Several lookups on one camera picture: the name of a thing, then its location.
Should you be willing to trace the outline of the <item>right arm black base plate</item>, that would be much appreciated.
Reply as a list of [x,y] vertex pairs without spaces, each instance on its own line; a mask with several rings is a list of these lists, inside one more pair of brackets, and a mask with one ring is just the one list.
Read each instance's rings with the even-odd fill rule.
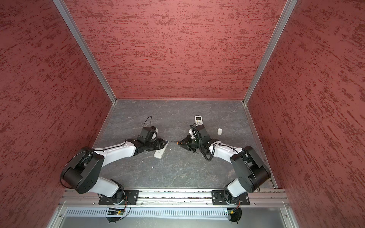
[[230,195],[228,191],[224,190],[213,190],[212,202],[214,206],[217,205],[227,205],[227,206],[248,206],[250,205],[250,200],[248,194],[245,192],[237,197]]

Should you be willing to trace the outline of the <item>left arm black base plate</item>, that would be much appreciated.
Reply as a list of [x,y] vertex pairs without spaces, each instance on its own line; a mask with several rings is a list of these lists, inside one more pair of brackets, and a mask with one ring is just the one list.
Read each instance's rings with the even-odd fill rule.
[[136,205],[139,193],[139,190],[118,190],[113,197],[99,194],[98,204],[122,206],[129,203],[130,205]]

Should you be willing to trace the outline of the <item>white remote orange button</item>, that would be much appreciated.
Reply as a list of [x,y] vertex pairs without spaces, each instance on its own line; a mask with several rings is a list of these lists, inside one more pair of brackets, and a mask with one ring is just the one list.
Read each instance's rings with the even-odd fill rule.
[[158,158],[158,159],[162,159],[163,154],[164,154],[164,152],[165,152],[165,150],[166,150],[166,148],[167,148],[168,144],[169,144],[169,142],[168,142],[168,141],[166,141],[166,142],[164,143],[164,145],[163,145],[163,148],[162,148],[162,149],[156,150],[156,151],[155,151],[155,153],[154,153],[154,157],[155,157],[155,158]]

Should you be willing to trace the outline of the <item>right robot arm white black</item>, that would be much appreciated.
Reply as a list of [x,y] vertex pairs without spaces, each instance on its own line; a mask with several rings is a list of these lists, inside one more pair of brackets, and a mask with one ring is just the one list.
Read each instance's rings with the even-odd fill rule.
[[261,185],[271,178],[269,168],[253,147],[224,144],[211,138],[204,125],[190,125],[189,134],[177,144],[187,151],[200,151],[207,162],[219,158],[233,166],[237,178],[223,190],[223,198],[229,204],[234,204],[245,193],[259,191]]

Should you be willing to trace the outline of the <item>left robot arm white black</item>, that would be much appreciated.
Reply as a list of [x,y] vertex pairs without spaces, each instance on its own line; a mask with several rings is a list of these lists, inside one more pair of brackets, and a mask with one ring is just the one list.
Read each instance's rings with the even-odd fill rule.
[[79,194],[93,192],[110,204],[126,202],[124,187],[115,180],[100,176],[102,168],[115,161],[141,153],[164,150],[168,141],[157,137],[154,126],[142,128],[137,138],[104,148],[83,147],[70,159],[60,174],[60,183],[68,184]]

